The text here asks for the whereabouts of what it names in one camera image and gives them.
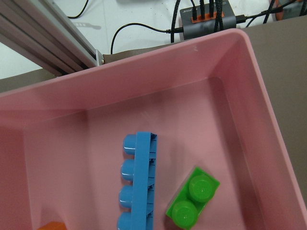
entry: pink bin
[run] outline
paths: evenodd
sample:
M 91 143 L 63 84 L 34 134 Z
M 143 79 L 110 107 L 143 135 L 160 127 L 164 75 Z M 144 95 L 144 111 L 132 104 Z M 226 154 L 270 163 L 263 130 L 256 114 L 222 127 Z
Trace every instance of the pink bin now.
M 194 230 L 306 230 L 246 34 L 231 29 L 0 95 L 0 226 L 114 230 L 126 134 L 158 135 L 155 230 L 194 166 L 221 182 Z

